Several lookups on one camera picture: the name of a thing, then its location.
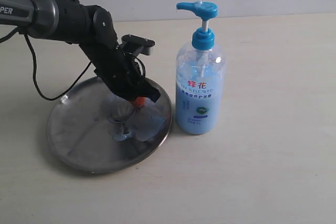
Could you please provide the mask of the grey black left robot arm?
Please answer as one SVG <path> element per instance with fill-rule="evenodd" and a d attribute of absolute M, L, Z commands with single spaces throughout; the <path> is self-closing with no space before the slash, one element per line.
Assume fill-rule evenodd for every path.
<path fill-rule="evenodd" d="M 5 42 L 22 34 L 33 57 L 33 82 L 37 84 L 37 60 L 29 40 L 45 39 L 78 45 L 95 66 L 95 74 L 109 90 L 130 102 L 148 98 L 156 102 L 161 94 L 145 77 L 139 54 L 150 55 L 155 42 L 135 35 L 118 42 L 109 11 L 98 5 L 85 6 L 78 0 L 1 0 L 1 24 L 14 29 L 1 38 Z"/>

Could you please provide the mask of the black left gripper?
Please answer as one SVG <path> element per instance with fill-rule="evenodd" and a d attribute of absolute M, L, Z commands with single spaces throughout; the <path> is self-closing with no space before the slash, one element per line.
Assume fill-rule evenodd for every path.
<path fill-rule="evenodd" d="M 80 44 L 79 47 L 95 66 L 95 74 L 109 90 L 127 100 L 133 101 L 135 108 L 145 104 L 145 98 L 156 102 L 161 94 L 145 77 L 143 63 L 137 63 L 135 57 L 125 53 L 119 47 L 113 49 L 106 45 Z"/>

